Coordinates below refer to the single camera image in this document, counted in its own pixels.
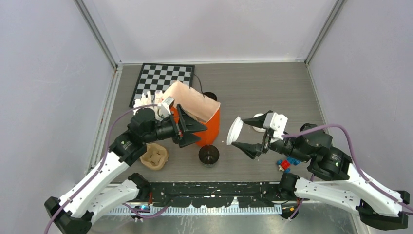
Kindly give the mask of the white cup lid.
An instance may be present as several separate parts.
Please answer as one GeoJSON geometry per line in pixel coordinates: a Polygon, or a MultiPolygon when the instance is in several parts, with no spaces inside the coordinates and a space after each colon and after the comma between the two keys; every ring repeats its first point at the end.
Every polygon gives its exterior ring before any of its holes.
{"type": "MultiPolygon", "coordinates": [[[[256,117],[259,117],[259,116],[262,116],[262,115],[263,115],[263,113],[257,113],[253,117],[256,118],[256,117]]],[[[256,131],[258,133],[264,133],[266,131],[266,129],[263,128],[263,125],[260,124],[260,123],[252,126],[252,128],[253,128],[254,131],[256,131]]]]}

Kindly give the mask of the white sip lid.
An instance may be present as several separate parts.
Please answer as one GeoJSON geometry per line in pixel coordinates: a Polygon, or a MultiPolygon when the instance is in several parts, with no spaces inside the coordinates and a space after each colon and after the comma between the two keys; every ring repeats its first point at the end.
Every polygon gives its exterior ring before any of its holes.
{"type": "Polygon", "coordinates": [[[227,134],[227,139],[226,139],[226,144],[231,145],[233,142],[237,141],[242,127],[243,127],[243,121],[240,117],[236,117],[233,123],[230,126],[230,129],[227,134]]]}

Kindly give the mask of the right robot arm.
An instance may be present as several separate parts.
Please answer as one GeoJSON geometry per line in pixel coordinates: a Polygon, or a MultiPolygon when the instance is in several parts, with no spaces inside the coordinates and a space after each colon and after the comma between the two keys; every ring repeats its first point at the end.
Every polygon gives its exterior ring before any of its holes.
{"type": "Polygon", "coordinates": [[[307,163],[317,181],[284,172],[278,185],[284,200],[316,200],[356,215],[365,225],[382,231],[408,227],[407,191],[387,188],[366,174],[353,152],[346,154],[333,146],[326,125],[306,123],[298,133],[288,134],[287,121],[285,115],[273,111],[253,118],[237,117],[226,143],[251,159],[271,150],[307,163]]]}

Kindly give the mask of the black paper cup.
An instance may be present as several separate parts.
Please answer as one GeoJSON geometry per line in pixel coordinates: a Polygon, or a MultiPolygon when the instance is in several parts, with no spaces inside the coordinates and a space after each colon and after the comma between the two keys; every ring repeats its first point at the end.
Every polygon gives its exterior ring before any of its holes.
{"type": "Polygon", "coordinates": [[[219,150],[214,145],[205,145],[198,152],[199,161],[205,167],[214,167],[220,157],[219,150]]]}
{"type": "Polygon", "coordinates": [[[204,92],[203,95],[206,96],[206,97],[209,97],[210,99],[212,99],[214,101],[218,100],[216,94],[213,93],[213,92],[204,92]]]}

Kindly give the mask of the orange paper bag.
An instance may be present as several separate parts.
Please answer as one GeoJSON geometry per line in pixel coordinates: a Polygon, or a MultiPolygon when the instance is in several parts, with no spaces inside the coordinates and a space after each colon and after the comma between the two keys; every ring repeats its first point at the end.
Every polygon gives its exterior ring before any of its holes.
{"type": "Polygon", "coordinates": [[[177,111],[177,105],[180,104],[186,113],[207,127],[207,130],[195,133],[196,136],[200,137],[200,141],[196,142],[196,145],[199,147],[212,145],[220,132],[220,102],[204,96],[180,81],[173,82],[163,92],[162,99],[167,97],[172,97],[175,100],[171,109],[174,113],[177,111]]]}

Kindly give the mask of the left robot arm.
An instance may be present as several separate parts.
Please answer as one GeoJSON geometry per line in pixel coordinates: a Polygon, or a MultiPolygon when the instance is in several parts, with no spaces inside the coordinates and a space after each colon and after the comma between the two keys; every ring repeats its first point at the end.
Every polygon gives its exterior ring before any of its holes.
{"type": "Polygon", "coordinates": [[[183,148],[198,142],[197,132],[207,129],[181,105],[176,107],[178,119],[174,119],[170,105],[160,104],[160,108],[167,112],[161,120],[156,119],[152,104],[133,108],[127,130],[105,144],[106,153],[98,165],[66,194],[45,201],[50,216],[45,233],[55,224],[64,234],[85,234],[118,205],[133,199],[143,202],[149,197],[149,183],[138,173],[107,192],[104,189],[146,153],[149,143],[170,138],[183,148]]]}

